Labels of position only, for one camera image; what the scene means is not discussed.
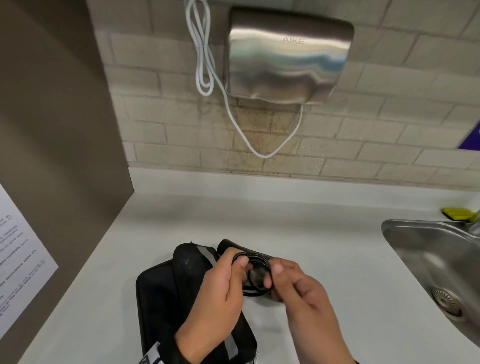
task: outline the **black pouch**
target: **black pouch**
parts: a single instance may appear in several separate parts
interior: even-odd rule
[[[144,355],[160,345],[185,322],[205,273],[219,256],[214,248],[193,243],[179,245],[173,259],[139,275],[136,283],[138,316]],[[243,313],[231,335],[204,364],[247,364],[255,359],[257,341]]]

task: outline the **black cable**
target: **black cable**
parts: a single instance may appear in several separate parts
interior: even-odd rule
[[[243,285],[243,295],[247,297],[259,297],[259,296],[263,296],[264,294],[270,293],[273,289],[273,281],[272,281],[271,288],[265,287],[263,283],[267,273],[270,274],[270,276],[272,276],[272,270],[270,269],[270,263],[268,262],[268,259],[259,253],[240,252],[235,254],[235,256],[232,259],[232,264],[240,256],[248,257],[249,263],[251,263],[253,266],[253,269],[247,270],[247,279],[250,285]],[[257,284],[255,284],[252,279],[252,272],[255,272],[256,274],[260,274],[259,282],[257,282]]]

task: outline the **white cable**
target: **white cable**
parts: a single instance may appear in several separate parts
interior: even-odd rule
[[[210,25],[211,25],[211,17],[210,17],[210,8],[206,0],[185,0],[186,8],[185,8],[185,15],[187,17],[187,26],[188,30],[190,31],[190,35],[192,36],[193,43],[195,44],[195,49],[197,50],[197,70],[195,72],[195,83],[197,84],[198,92],[203,96],[210,96],[213,92],[215,82],[218,83],[218,86],[222,90],[223,97],[225,99],[225,107],[227,108],[227,114],[230,117],[230,120],[235,126],[235,129],[239,132],[240,136],[244,140],[247,147],[250,151],[255,154],[257,157],[267,159],[273,157],[277,152],[286,144],[288,141],[296,134],[297,130],[300,128],[301,119],[303,116],[303,105],[300,106],[300,114],[297,126],[295,127],[292,134],[290,134],[287,139],[284,140],[280,146],[275,149],[272,153],[263,155],[258,153],[255,149],[252,148],[250,142],[245,137],[245,134],[242,132],[240,127],[238,126],[237,122],[235,121],[232,112],[230,110],[230,105],[228,104],[228,96],[225,88],[223,87],[222,81],[218,77],[217,73],[215,72],[215,61],[213,59],[212,51],[210,50],[210,46],[208,45],[208,40],[210,37]],[[204,6],[204,17],[203,20],[200,20],[200,14],[198,13],[197,2],[201,2]],[[193,17],[196,24],[192,23],[192,10],[193,10]],[[204,67],[208,73],[208,82],[204,80]]]

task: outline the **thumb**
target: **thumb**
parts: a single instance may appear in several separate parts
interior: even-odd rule
[[[243,304],[243,279],[245,277],[245,268],[248,264],[248,257],[239,257],[232,265],[232,275],[230,276],[230,288],[228,290],[228,300],[234,303]]]
[[[272,280],[275,290],[285,303],[287,310],[294,312],[305,305],[282,263],[277,262],[272,267]]]

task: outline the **white paper sign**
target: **white paper sign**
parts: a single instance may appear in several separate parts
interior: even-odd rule
[[[0,339],[57,268],[0,185]]]

